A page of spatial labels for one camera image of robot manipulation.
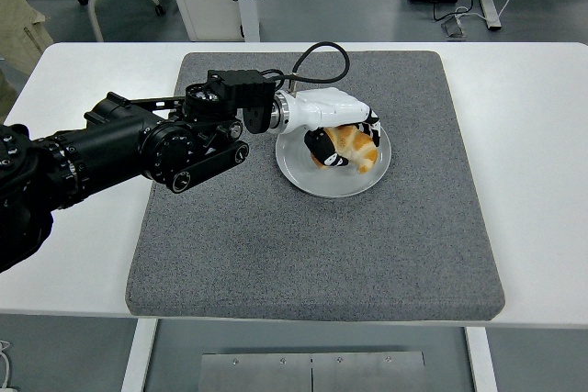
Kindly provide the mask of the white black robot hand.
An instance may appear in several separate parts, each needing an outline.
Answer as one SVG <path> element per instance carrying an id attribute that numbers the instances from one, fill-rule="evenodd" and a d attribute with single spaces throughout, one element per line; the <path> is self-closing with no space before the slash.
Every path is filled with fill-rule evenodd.
<path id="1" fill-rule="evenodd" d="M 303 141 L 320 168 L 351 164 L 366 174 L 379 157 L 379 116 L 364 102 L 334 87 L 283 94 L 284 131 L 303 128 Z"/>

